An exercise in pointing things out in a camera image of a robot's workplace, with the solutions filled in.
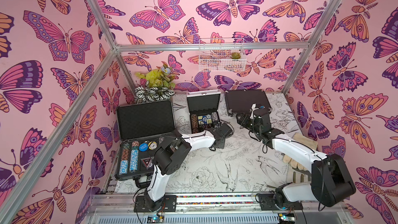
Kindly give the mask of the small silver poker case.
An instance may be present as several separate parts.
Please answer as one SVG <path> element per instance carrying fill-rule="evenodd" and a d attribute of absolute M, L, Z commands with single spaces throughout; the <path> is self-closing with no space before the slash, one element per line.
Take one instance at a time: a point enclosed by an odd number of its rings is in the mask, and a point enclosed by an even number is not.
<path fill-rule="evenodd" d="M 207 90 L 187 93 L 192 133 L 200 133 L 221 125 L 218 114 L 221 92 Z"/>

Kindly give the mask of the black medium poker case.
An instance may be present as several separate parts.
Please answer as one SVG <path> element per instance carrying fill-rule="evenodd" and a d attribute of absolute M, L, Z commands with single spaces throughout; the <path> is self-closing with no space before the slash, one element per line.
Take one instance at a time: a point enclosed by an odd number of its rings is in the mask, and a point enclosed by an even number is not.
<path fill-rule="evenodd" d="M 272 112 L 267 95 L 262 90 L 231 90 L 225 92 L 226 108 L 229 116 L 250 114 L 253 105 Z"/>

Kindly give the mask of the large black poker case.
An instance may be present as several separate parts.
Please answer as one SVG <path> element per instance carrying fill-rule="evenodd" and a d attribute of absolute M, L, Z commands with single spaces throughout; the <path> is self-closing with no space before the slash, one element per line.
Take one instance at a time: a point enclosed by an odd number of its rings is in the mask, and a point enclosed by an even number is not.
<path fill-rule="evenodd" d="M 160 138 L 171 136 L 176 129 L 172 101 L 122 106 L 117 117 L 121 145 L 115 178 L 123 181 L 151 176 Z"/>

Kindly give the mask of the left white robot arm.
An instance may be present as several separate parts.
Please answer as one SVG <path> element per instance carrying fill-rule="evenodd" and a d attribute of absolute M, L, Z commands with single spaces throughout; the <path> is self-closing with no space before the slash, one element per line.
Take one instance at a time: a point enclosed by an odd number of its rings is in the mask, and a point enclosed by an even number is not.
<path fill-rule="evenodd" d="M 200 133 L 167 136 L 156 149 L 153 159 L 153 173 L 145 198 L 149 202 L 161 202 L 172 174 L 178 171 L 188 154 L 202 148 L 217 148 L 232 136 L 233 129 L 227 123 Z"/>

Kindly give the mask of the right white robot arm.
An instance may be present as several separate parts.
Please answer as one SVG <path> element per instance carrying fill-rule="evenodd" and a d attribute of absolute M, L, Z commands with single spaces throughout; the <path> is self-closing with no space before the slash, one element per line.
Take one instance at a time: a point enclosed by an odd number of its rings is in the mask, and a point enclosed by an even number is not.
<path fill-rule="evenodd" d="M 274 199 L 278 208 L 302 201 L 317 201 L 323 206 L 333 207 L 356 193 L 352 177 L 340 155 L 316 151 L 273 128 L 266 109 L 255 108 L 250 114 L 238 115 L 236 120 L 254 134 L 256 140 L 289 156 L 311 175 L 310 182 L 284 184 L 276 188 Z"/>

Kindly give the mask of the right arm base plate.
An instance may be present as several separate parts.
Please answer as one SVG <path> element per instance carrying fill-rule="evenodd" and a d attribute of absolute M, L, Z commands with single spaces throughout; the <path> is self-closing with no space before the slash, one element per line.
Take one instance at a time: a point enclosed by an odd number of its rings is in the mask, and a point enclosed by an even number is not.
<path fill-rule="evenodd" d="M 303 210 L 301 202 L 289 202 L 281 195 L 275 193 L 260 193 L 255 196 L 262 211 L 290 211 Z"/>

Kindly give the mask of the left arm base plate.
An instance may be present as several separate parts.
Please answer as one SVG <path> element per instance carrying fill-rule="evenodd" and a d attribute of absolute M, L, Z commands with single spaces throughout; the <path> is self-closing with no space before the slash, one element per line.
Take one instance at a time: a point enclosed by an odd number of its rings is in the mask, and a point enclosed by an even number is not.
<path fill-rule="evenodd" d="M 138 196 L 135 199 L 135 213 L 175 212 L 177 206 L 176 195 L 166 195 L 163 198 L 152 201 L 148 196 Z"/>

